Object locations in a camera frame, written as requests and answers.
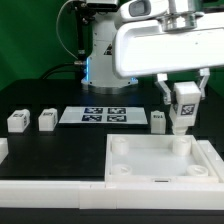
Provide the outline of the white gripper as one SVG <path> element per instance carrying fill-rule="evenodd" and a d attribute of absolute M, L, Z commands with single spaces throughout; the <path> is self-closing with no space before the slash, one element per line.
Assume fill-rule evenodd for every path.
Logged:
<path fill-rule="evenodd" d="M 201 98 L 210 69 L 224 66 L 224 13 L 209 13 L 190 31 L 164 32 L 157 20 L 127 23 L 113 43 L 113 69 L 119 78 L 156 75 L 156 86 L 165 105 L 173 104 L 175 93 L 167 86 L 168 75 L 199 70 Z"/>

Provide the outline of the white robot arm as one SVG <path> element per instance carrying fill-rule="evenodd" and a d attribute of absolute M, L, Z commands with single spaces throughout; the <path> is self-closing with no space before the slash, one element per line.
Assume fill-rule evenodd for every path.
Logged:
<path fill-rule="evenodd" d="M 85 85 L 120 89 L 155 75 L 164 102 L 175 94 L 169 73 L 198 70 L 204 89 L 209 70 L 224 66 L 224 6 L 203 9 L 203 0 L 75 0 L 82 23 L 93 24 L 93 48 Z"/>

